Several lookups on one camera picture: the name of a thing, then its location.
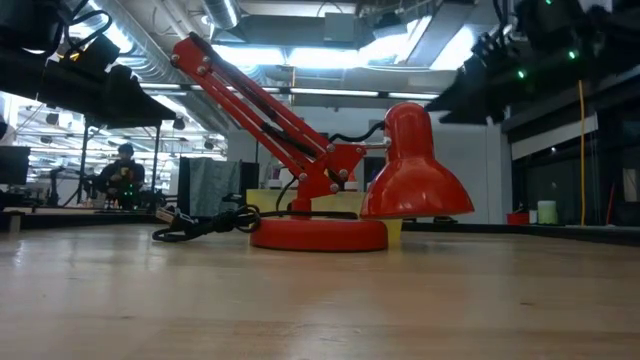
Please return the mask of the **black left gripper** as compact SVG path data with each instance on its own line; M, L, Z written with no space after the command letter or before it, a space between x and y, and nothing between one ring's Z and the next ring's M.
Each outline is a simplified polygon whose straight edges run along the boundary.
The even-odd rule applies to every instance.
M106 73L93 101L91 76L34 54L0 49L0 91L83 113L110 127L160 126L176 119L123 65Z

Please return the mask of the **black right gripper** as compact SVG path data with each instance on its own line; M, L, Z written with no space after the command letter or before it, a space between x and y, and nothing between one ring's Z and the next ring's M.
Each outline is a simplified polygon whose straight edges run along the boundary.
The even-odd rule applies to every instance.
M499 124L505 106L551 84L587 51L587 13L579 0L521 0L514 40L502 29L483 34L472 48L472 70L458 69L453 83L424 106L444 112L444 124Z

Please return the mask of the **black metal rack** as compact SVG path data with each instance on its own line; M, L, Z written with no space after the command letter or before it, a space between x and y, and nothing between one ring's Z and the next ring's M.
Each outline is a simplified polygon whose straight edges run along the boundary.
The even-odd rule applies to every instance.
M81 203L84 186L89 180L89 175L85 173L86 158L88 153L90 152L88 143L94 137L105 140L107 143L112 142L114 145L118 145L119 147L127 145L132 149L134 149L135 147L139 147L140 149L147 152L153 152L151 191L155 190L158 154L161 138L161 125L158 124L157 126L154 126L154 134L152 134L146 127L141 127L141 130L146 133L146 136L143 136L142 134L114 134L107 129L106 125L99 126L97 123L92 123L90 120L85 121L84 133L82 138L83 143L80 150L78 189L74 193L77 204ZM133 160L133 155L129 153L122 155L120 151L118 151L117 159L118 161L121 161L125 166L129 166L129 170L132 170L133 174L129 176L129 174L126 173L124 177L118 177L118 174L121 171L121 168L118 168L118 170L113 173L113 179L106 179L104 177L101 177L100 175L97 175L92 182L92 186L94 188L100 187L102 185L105 185L107 187L109 185L109 182L113 180L117 182L115 192L116 195L120 194L125 198L133 198L141 191L144 185L145 170L143 169L143 164L139 162L135 167L132 167L131 163Z

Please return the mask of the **person with dark cap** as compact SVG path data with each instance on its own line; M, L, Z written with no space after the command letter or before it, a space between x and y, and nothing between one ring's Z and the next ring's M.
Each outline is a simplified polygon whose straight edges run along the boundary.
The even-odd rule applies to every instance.
M145 169L133 158L134 148L125 143L118 147L118 159L98 175L96 187L109 200L116 200L123 210L133 210L144 183Z

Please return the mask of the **black cabinet with grey cloth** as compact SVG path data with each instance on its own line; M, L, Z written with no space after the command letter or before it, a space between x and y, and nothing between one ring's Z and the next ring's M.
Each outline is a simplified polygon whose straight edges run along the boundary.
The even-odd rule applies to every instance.
M185 158L179 162L177 207L196 218L212 217L247 204L259 185L259 165L243 161Z

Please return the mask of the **black monitor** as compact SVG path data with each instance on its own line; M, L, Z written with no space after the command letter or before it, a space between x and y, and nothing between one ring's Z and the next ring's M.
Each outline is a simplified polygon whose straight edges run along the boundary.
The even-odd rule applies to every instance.
M30 153L30 147L0 146L0 184L26 184Z

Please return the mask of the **white green wipes canister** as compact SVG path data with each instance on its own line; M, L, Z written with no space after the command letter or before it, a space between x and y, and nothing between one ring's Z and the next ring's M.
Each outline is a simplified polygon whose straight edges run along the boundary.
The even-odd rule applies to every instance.
M557 225L558 211L554 200L540 200L537 202L537 223L539 225Z

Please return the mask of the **red desk lamp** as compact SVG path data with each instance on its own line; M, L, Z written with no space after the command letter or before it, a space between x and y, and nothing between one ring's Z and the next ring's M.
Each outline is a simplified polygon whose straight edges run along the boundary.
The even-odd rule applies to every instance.
M171 63L188 75L297 178L288 211L262 212L247 205L208 224L185 228L190 240L229 228L246 231L254 247L311 252L369 252L388 247L383 220L471 213L471 198L458 178L435 158L431 118L416 103L394 105L384 117L380 148L386 164L365 193L360 214L313 211L311 200L337 194L364 158L363 140L335 143L195 33L173 47Z

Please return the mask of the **long ceiling light rail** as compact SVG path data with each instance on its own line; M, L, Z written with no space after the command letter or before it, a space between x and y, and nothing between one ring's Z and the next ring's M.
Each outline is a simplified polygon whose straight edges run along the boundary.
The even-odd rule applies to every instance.
M188 91L203 92L203 88L197 84L143 82L140 84L140 86L145 91L164 91L164 92L178 92L178 93L186 93ZM379 98L379 99L410 100L410 101L431 101L438 97L437 93L410 93L410 92L321 89L321 88L302 88L302 87L263 87L263 90L269 94L279 94L279 95L319 95L319 96Z

